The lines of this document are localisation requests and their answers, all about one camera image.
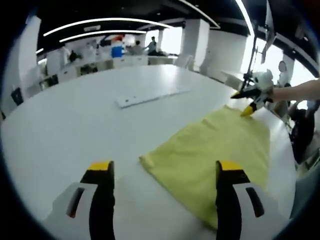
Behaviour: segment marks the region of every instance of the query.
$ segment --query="white table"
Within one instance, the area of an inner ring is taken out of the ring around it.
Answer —
[[[119,109],[119,96],[188,93]],[[6,164],[23,202],[43,220],[53,200],[78,182],[92,162],[115,161],[114,231],[124,239],[214,239],[215,234],[180,205],[138,164],[192,121],[231,100],[235,91],[173,65],[124,67],[79,77],[43,91],[20,105],[1,125]],[[284,124],[266,109],[254,117],[270,128],[267,190],[289,218],[296,171]]]

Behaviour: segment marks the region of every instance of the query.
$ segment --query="black ceiling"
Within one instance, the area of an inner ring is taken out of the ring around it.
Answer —
[[[250,19],[256,21],[260,26],[263,26],[266,19],[266,0],[242,1],[248,11]],[[307,21],[301,11],[303,6],[293,4],[292,1],[269,1],[275,30],[292,40],[318,62],[316,39],[312,38],[312,32],[306,27],[308,26],[306,24]],[[188,0],[188,2],[197,6],[213,20],[221,18],[244,19],[236,0]],[[150,20],[154,22],[176,18],[203,18],[208,21],[197,11],[178,0],[42,1],[42,5],[39,7],[37,15],[42,19],[39,31],[38,48],[44,48],[45,51],[60,47],[61,44],[59,43],[59,40],[63,38],[84,33],[84,27],[101,25],[100,31],[136,30],[137,28],[146,25],[145,23],[138,22],[105,21],[69,27],[43,37],[44,33],[52,29],[82,20],[121,17]],[[235,33],[238,33],[239,31],[243,32],[240,26],[230,26],[223,22],[218,23],[221,24],[222,31]],[[295,37],[296,29],[300,24],[304,25],[306,36],[308,36],[310,41],[299,40]]]

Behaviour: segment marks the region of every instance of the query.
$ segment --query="round table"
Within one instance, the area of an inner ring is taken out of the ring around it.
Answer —
[[[118,97],[190,91],[121,109]],[[92,162],[115,162],[117,239],[214,239],[138,163],[179,129],[224,104],[243,110],[248,100],[203,75],[173,65],[124,67],[55,85],[20,105],[1,125],[5,162],[25,206],[38,220]],[[253,117],[270,128],[267,191],[289,219],[295,160],[285,125],[266,109]]]

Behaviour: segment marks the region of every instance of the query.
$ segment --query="yellow towel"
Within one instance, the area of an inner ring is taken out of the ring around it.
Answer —
[[[270,131],[238,109],[223,108],[190,123],[140,162],[159,183],[199,219],[218,228],[216,161],[243,167],[252,183],[265,188]]]

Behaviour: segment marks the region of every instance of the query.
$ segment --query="white desk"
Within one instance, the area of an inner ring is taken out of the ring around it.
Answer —
[[[119,109],[119,96],[166,93],[156,101]],[[43,220],[53,200],[78,182],[92,162],[115,161],[116,239],[214,239],[214,233],[190,214],[137,163],[192,121],[246,100],[203,75],[173,65],[123,67],[79,77],[43,91],[19,106],[3,122],[1,137],[14,185],[31,213]],[[295,161],[284,124],[265,109],[254,117],[271,132],[267,190],[289,218],[295,196]]]

